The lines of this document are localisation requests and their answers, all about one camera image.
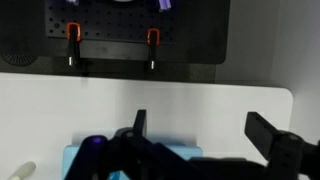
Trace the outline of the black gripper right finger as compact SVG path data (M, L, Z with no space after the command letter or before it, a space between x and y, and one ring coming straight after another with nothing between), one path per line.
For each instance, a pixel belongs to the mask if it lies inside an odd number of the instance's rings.
M267 161L263 180L320 180L319 144L277 129L257 112L247 113L244 133Z

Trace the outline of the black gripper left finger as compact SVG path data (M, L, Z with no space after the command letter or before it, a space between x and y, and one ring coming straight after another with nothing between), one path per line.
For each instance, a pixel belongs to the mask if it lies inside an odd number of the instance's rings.
M146 115L146 110L138 110L133 126L117 130L112 139L86 137L65 180L108 180L119 171L130 180L208 180L190 161L144 136Z

